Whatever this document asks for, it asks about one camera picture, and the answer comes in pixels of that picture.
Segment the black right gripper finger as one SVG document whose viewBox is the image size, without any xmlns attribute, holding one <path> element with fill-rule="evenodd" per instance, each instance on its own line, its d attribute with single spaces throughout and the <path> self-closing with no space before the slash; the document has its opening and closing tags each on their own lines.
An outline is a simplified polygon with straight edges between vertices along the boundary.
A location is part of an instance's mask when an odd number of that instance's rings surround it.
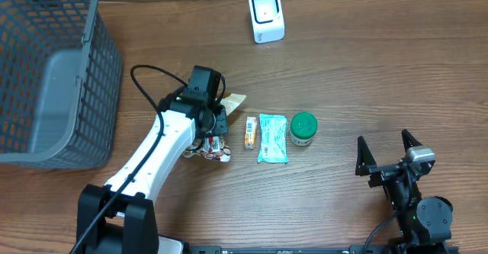
<svg viewBox="0 0 488 254">
<path fill-rule="evenodd" d="M 402 130 L 401 136 L 406 156 L 412 151 L 417 151 L 422 148 L 422 144 L 407 129 Z"/>
<path fill-rule="evenodd" d="M 358 157 L 355 174 L 359 176 L 370 175 L 371 170 L 377 167 L 377 163 L 368 148 L 363 136 L 358 138 Z"/>
</svg>

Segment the brown cookie bag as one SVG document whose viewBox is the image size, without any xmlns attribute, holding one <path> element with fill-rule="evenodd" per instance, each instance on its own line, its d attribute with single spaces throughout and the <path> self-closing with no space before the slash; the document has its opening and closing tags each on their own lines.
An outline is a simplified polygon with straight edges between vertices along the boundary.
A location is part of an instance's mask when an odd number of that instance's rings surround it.
<svg viewBox="0 0 488 254">
<path fill-rule="evenodd" d="M 221 104 L 226 109 L 226 116 L 232 114 L 246 99 L 246 95 L 225 94 Z M 191 158 L 200 156 L 204 159 L 229 162 L 230 146 L 226 143 L 223 135 L 196 139 L 184 152 L 183 157 Z"/>
</svg>

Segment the teal snack packet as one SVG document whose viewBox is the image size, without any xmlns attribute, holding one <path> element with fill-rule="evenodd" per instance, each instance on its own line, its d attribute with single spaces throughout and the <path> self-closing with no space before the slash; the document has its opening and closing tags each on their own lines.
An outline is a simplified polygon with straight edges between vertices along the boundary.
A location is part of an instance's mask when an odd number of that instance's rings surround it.
<svg viewBox="0 0 488 254">
<path fill-rule="evenodd" d="M 258 162 L 288 163 L 287 118 L 283 115 L 260 114 L 261 131 Z"/>
</svg>

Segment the green lid jar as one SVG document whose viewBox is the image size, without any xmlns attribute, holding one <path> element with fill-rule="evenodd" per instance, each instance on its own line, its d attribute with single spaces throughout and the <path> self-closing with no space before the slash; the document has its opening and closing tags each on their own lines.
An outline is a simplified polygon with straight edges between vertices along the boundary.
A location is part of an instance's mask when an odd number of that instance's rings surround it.
<svg viewBox="0 0 488 254">
<path fill-rule="evenodd" d="M 290 139 L 297 146 L 308 146 L 318 129 L 317 119 L 309 112 L 300 112 L 291 120 Z"/>
</svg>

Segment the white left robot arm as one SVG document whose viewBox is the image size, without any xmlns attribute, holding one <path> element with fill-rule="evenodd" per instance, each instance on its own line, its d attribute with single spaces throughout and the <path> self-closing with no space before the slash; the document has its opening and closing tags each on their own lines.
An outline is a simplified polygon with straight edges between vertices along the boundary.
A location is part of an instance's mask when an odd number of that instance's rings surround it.
<svg viewBox="0 0 488 254">
<path fill-rule="evenodd" d="M 228 131 L 221 104 L 226 83 L 211 68 L 195 66 L 188 82 L 151 105 L 156 118 L 129 161 L 104 185 L 79 195 L 74 253 L 188 252 L 188 244 L 158 232 L 154 204 L 178 158 L 195 140 Z"/>
</svg>

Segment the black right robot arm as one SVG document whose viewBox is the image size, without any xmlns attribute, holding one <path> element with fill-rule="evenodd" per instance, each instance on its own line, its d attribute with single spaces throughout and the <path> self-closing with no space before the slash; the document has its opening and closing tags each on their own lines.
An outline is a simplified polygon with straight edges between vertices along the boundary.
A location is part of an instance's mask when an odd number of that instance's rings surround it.
<svg viewBox="0 0 488 254">
<path fill-rule="evenodd" d="M 363 253 L 457 253 L 448 248 L 451 238 L 453 205 L 443 197 L 423 198 L 416 184 L 428 175 L 435 164 L 434 151 L 421 144 L 408 130 L 401 132 L 405 156 L 396 164 L 379 166 L 364 139 L 358 138 L 355 174 L 370 178 L 371 188 L 382 187 L 391 203 L 393 214 L 370 233 Z M 400 237 L 389 239 L 386 246 L 374 248 L 374 236 L 392 220 L 400 228 Z"/>
</svg>

